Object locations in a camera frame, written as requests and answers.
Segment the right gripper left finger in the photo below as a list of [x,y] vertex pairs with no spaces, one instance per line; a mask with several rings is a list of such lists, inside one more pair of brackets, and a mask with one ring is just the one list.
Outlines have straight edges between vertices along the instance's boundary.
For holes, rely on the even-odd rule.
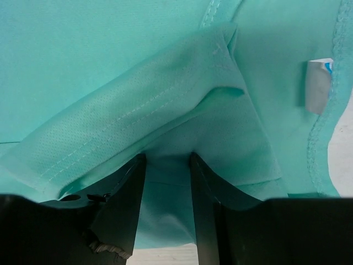
[[65,206],[82,206],[78,242],[69,240],[61,261],[126,261],[132,256],[146,175],[138,154],[96,183],[63,197]]

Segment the teal t-shirt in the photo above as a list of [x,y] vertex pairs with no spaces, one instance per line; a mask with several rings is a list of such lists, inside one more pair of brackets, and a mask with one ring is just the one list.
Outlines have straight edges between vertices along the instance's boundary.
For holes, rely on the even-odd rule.
[[189,155],[260,199],[337,197],[351,1],[2,1],[1,192],[75,193],[147,156],[135,245],[195,241]]

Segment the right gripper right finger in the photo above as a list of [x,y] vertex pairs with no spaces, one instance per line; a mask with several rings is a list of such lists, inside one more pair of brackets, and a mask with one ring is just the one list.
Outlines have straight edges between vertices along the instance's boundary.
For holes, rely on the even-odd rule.
[[248,210],[261,200],[220,177],[195,152],[190,155],[189,168],[199,264],[237,264],[226,210]]

